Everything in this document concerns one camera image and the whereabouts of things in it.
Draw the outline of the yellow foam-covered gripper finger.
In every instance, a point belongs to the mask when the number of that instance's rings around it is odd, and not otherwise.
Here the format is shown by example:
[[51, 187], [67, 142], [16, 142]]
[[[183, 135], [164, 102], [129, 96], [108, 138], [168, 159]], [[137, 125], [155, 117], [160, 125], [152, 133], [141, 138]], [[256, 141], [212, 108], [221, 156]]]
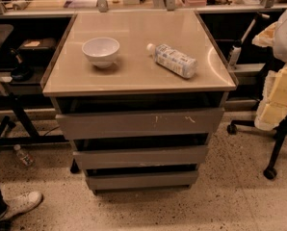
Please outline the yellow foam-covered gripper finger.
[[268, 71], [262, 94], [254, 125], [272, 131], [287, 116], [287, 64], [279, 71]]

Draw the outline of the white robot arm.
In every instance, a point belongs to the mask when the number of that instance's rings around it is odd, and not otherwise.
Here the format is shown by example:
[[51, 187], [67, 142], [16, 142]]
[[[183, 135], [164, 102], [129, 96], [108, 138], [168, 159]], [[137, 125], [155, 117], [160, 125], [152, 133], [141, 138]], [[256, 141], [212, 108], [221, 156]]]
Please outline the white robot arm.
[[271, 131], [287, 116], [287, 10], [277, 22], [255, 36], [252, 43], [260, 47], [271, 47], [274, 57], [284, 62], [280, 70], [268, 71], [263, 99], [254, 120], [256, 128]]

